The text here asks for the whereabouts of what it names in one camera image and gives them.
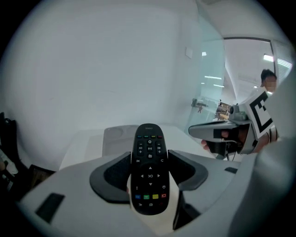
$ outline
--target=light switch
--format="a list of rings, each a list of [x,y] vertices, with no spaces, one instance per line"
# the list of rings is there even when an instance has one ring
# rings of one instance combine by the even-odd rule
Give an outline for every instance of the light switch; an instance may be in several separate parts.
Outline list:
[[[187,57],[189,57],[190,59],[192,59],[192,55],[193,55],[193,50],[192,50],[192,48],[186,47],[185,55],[186,55]]]

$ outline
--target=black remote control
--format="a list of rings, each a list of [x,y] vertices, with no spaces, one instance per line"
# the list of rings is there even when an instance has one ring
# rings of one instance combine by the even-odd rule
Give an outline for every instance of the black remote control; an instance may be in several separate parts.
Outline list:
[[[161,128],[138,127],[131,155],[131,200],[143,215],[162,213],[168,205],[170,181],[167,148]]]

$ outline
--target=glass door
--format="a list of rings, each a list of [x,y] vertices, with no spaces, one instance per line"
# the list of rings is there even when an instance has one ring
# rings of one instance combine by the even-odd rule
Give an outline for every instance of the glass door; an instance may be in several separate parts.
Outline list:
[[[213,121],[224,84],[225,51],[223,37],[210,23],[207,13],[198,5],[201,29],[200,65],[197,74],[197,92],[192,101],[185,133],[192,125]]]

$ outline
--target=person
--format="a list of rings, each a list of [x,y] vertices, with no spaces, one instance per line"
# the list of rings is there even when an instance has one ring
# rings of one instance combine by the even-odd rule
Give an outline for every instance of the person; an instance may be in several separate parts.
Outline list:
[[[274,92],[277,88],[277,76],[269,69],[264,69],[261,73],[261,86],[267,91]]]
[[[198,109],[199,109],[198,113],[202,113],[202,109],[203,109],[203,107],[200,106],[200,107],[198,107]]]
[[[277,76],[269,69],[264,69],[261,73],[261,86],[260,87],[265,87],[267,91],[273,93],[277,88]],[[238,140],[242,144],[244,144],[246,141],[247,133],[248,133],[248,129],[239,130]],[[228,138],[229,132],[222,131],[221,136],[224,138]],[[253,151],[253,153],[259,152],[265,145],[267,145],[269,142],[276,141],[277,138],[278,138],[277,130],[275,127],[273,127],[258,140],[258,144],[257,144],[255,150]],[[207,145],[207,142],[205,140],[202,140],[201,144],[203,146],[203,149],[209,150],[209,146]]]

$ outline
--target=ceiling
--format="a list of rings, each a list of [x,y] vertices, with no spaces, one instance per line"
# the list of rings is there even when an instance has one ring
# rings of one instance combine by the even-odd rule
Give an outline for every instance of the ceiling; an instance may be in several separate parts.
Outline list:
[[[250,95],[254,86],[261,85],[263,69],[274,71],[274,63],[263,59],[264,54],[273,55],[271,45],[254,39],[227,39],[224,45],[229,65],[225,77],[231,81],[224,86],[234,88],[236,100],[240,103]]]

